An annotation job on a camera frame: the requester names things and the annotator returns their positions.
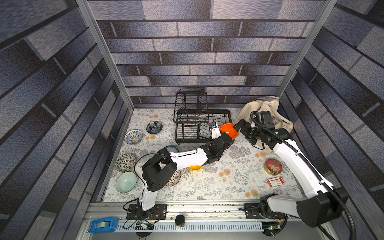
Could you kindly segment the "orange plastic bowl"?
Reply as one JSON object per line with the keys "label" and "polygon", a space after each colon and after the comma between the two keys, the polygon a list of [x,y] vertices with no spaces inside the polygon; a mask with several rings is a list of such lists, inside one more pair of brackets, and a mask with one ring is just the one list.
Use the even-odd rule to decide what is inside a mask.
{"label": "orange plastic bowl", "polygon": [[233,123],[225,123],[220,127],[220,132],[226,133],[228,136],[231,137],[232,140],[235,140],[239,132],[235,129],[235,125]]}

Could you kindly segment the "yellow plastic bowl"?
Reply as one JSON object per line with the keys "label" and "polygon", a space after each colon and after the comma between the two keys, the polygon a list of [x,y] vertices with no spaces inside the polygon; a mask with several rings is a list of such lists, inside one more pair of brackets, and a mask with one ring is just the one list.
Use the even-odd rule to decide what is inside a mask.
{"label": "yellow plastic bowl", "polygon": [[193,172],[197,172],[197,171],[202,170],[203,166],[192,166],[192,167],[188,167],[188,169],[193,171]]}

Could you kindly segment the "black wire dish rack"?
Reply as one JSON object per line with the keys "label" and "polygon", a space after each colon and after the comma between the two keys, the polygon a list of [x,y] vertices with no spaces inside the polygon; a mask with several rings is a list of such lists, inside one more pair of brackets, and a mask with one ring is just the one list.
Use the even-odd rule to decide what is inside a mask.
{"label": "black wire dish rack", "polygon": [[210,109],[207,93],[203,89],[180,89],[176,93],[174,108],[177,144],[205,144],[211,138],[211,127],[231,123],[229,110]]}

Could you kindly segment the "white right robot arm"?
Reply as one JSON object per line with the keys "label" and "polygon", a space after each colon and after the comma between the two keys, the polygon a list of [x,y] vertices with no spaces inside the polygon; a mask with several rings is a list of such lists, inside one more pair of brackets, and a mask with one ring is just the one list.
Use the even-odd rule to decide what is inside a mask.
{"label": "white right robot arm", "polygon": [[349,225],[349,238],[357,238],[356,224],[346,206],[349,198],[347,191],[344,188],[335,188],[320,174],[298,149],[286,129],[270,130],[258,122],[251,126],[245,120],[240,120],[233,128],[242,133],[250,143],[261,141],[273,150],[293,173],[305,193],[305,198],[302,199],[279,195],[267,197],[270,211],[300,218],[311,228],[320,228],[322,224],[345,214]]}

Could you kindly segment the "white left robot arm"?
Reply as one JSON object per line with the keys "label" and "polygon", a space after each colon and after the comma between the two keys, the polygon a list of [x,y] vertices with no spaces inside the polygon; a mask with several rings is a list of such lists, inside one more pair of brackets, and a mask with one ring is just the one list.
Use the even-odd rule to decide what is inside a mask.
{"label": "white left robot arm", "polygon": [[163,148],[155,153],[142,166],[145,188],[139,197],[141,210],[149,211],[155,206],[158,191],[166,186],[175,172],[189,167],[212,164],[220,160],[224,151],[233,142],[234,139],[231,136],[222,133],[218,138],[196,148],[196,150],[174,153]]}

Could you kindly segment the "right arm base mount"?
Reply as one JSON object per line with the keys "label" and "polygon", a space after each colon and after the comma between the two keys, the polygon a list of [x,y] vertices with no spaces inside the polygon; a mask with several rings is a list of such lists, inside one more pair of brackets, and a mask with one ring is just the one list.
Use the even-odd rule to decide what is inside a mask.
{"label": "right arm base mount", "polygon": [[246,203],[239,210],[243,211],[247,220],[282,220],[285,218],[285,214],[265,211],[264,206],[259,206],[259,203]]}

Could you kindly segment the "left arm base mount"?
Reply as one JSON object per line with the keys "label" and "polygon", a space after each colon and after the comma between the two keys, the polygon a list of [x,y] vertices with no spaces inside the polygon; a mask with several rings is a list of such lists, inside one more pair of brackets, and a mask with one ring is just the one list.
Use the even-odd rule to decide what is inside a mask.
{"label": "left arm base mount", "polygon": [[147,211],[143,211],[139,204],[131,204],[128,207],[127,220],[165,220],[167,216],[167,204],[155,204],[155,206]]}

